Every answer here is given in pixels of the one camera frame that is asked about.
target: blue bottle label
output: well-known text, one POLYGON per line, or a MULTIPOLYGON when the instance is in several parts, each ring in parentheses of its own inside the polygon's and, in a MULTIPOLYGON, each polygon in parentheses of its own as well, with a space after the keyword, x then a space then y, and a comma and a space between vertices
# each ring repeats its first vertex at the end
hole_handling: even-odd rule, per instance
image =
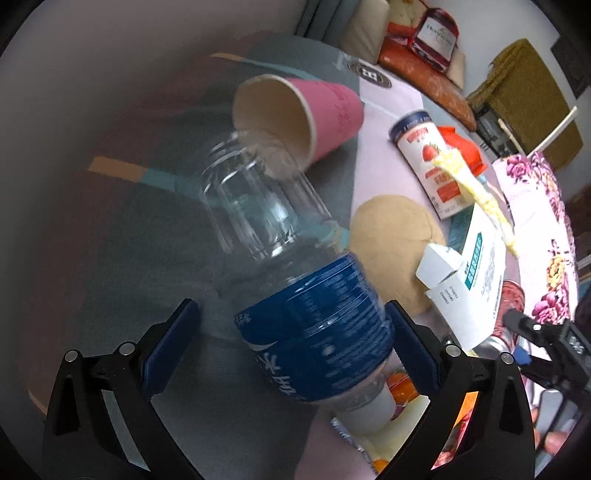
POLYGON ((286 395, 339 395, 390 355, 394 329, 347 254, 234 317, 261 368, 286 395))

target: dark blue lid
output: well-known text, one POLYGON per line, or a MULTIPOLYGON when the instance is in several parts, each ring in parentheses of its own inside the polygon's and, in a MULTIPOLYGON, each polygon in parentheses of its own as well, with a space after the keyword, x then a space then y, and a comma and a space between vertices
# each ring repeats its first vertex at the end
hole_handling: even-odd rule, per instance
POLYGON ((400 137, 403 136, 406 132, 408 132, 411 128, 414 128, 417 125, 423 124, 425 122, 433 122, 433 120, 431 120, 429 112, 427 112, 426 110, 416 110, 415 112, 403 116, 390 129, 390 140, 397 144, 398 140, 400 140, 400 137))

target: round logo on tablecloth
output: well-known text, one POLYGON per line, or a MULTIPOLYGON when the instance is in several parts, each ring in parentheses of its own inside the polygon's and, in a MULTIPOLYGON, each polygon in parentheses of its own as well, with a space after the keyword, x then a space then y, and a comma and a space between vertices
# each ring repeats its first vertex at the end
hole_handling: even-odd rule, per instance
POLYGON ((379 87, 392 88, 392 82, 390 82, 390 79, 386 75, 358 60, 349 62, 349 70, 379 87))

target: paper cup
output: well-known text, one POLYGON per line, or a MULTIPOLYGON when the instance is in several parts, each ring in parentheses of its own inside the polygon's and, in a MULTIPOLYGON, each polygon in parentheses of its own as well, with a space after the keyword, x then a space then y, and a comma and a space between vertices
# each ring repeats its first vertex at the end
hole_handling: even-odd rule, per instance
POLYGON ((265 74, 238 87, 232 115, 237 130, 267 132, 281 140, 305 170, 357 134, 363 104, 338 83, 265 74))

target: metal screw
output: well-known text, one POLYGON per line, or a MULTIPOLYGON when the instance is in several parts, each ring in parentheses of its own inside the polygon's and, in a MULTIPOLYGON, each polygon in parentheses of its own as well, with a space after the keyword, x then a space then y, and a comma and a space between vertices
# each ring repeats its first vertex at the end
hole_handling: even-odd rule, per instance
POLYGON ((445 347, 445 351, 449 356, 460 356, 462 354, 462 351, 456 345, 448 345, 445 347))
POLYGON ((507 352, 501 354, 501 360, 507 365, 511 365, 514 362, 513 355, 507 352))
POLYGON ((135 345, 131 342, 124 343, 119 347, 119 353, 121 355, 131 355, 134 353, 135 345))
POLYGON ((69 352, 67 352, 64 355, 64 360, 66 362, 73 362, 74 360, 76 360, 78 358, 78 352, 76 352, 76 350, 70 350, 69 352))

